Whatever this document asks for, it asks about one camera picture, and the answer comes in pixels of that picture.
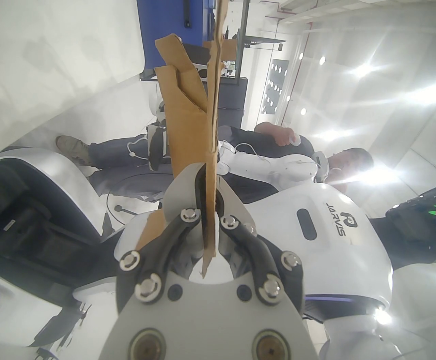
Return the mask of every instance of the black cable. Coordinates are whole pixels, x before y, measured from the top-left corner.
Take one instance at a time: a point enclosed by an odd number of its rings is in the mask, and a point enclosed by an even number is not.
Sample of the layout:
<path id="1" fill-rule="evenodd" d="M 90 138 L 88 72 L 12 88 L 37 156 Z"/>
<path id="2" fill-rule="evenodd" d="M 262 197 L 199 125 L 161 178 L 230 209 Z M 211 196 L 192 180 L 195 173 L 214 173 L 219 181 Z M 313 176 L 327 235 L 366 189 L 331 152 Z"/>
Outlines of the black cable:
<path id="1" fill-rule="evenodd" d="M 132 175 L 132 176 L 128 176 L 127 178 L 124 178 L 120 181 L 118 181 L 116 184 L 112 185 L 111 189 L 108 192 L 108 195 L 106 196 L 106 208 L 109 211 L 109 214 L 112 215 L 112 217 L 118 221 L 121 225 L 125 225 L 125 223 L 123 223 L 122 221 L 118 220 L 118 218 L 113 214 L 113 212 L 111 211 L 111 209 L 109 209 L 109 195 L 112 194 L 112 190 L 115 186 L 121 184 L 123 181 L 128 180 L 130 178 L 134 178 L 136 176 L 145 176 L 145 175 L 171 175 L 171 174 L 166 174 L 166 173 L 162 173 L 162 172 L 151 172 L 149 174 L 136 174 L 136 175 Z"/>

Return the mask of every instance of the man's arm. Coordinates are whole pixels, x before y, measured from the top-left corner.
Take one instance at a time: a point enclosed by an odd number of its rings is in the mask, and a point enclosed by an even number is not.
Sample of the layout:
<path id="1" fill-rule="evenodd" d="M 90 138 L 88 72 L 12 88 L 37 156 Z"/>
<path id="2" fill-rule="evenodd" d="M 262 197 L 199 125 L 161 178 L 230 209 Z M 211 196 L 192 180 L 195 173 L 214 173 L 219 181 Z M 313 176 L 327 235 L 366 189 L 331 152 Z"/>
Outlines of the man's arm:
<path id="1" fill-rule="evenodd" d="M 271 124 L 268 121 L 257 124 L 254 128 L 254 132 L 272 136 L 279 146 L 289 145 L 291 139 L 292 141 L 296 141 L 294 130 L 290 127 L 281 127 Z"/>

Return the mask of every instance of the cardboard piece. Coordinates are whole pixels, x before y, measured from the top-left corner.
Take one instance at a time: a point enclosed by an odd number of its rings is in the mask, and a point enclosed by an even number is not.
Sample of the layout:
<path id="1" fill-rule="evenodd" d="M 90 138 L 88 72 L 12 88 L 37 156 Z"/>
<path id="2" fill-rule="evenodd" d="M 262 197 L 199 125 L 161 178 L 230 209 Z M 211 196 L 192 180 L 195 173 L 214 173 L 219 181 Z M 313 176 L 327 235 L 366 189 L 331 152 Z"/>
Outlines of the cardboard piece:
<path id="1" fill-rule="evenodd" d="M 155 68 L 165 101 L 168 144 L 174 177 L 189 164 L 206 163 L 206 217 L 202 275 L 215 256 L 215 194 L 217 164 L 218 87 L 222 63 L 222 27 L 228 0 L 217 3 L 214 41 L 208 62 L 208 94 L 180 38 L 171 34 L 155 41 L 166 66 Z M 136 249 L 158 237 L 166 225 L 163 211 L 150 215 Z"/>
<path id="2" fill-rule="evenodd" d="M 203 42 L 204 48 L 210 49 L 211 46 L 212 46 L 211 41 L 204 41 Z M 222 61 L 235 61 L 237 48 L 238 48 L 238 40 L 236 40 L 236 39 L 224 39 L 222 42 L 221 60 Z"/>

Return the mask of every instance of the blue panel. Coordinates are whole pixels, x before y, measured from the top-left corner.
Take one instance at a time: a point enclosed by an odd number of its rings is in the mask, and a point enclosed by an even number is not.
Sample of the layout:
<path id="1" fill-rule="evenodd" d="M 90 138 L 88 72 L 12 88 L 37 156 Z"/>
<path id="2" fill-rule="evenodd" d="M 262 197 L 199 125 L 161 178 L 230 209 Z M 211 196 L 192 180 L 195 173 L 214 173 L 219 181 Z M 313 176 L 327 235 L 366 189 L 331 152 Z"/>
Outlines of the blue panel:
<path id="1" fill-rule="evenodd" d="M 190 0 L 191 28 L 184 27 L 183 0 L 137 0 L 146 69 L 165 65 L 154 41 L 176 34 L 187 44 L 202 46 L 204 0 Z"/>

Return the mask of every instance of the white cable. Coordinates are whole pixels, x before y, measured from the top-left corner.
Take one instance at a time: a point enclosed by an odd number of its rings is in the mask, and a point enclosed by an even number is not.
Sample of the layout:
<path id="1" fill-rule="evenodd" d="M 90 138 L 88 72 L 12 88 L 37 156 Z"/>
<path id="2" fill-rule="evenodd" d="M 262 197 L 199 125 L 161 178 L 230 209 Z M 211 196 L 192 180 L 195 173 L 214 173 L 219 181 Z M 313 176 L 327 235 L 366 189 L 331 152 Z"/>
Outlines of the white cable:
<path id="1" fill-rule="evenodd" d="M 131 157 L 133 157 L 133 158 L 138 158 L 138 159 L 141 159 L 141 160 L 148 160 L 148 158 L 142 158 L 142 157 L 140 157 L 140 156 L 138 156 L 138 155 L 136 155 L 133 151 L 131 151 L 131 149 L 130 149 L 130 145 L 136 145 L 137 143 L 139 143 L 141 140 L 147 140 L 147 135 L 144 135 L 143 137 L 140 137 L 138 140 L 136 140 L 136 141 L 134 141 L 134 142 L 128 142 L 127 143 L 127 151 L 129 152 L 129 155 L 131 156 Z M 163 158 L 164 159 L 168 159 L 168 158 L 170 158 L 171 156 L 164 156 Z"/>

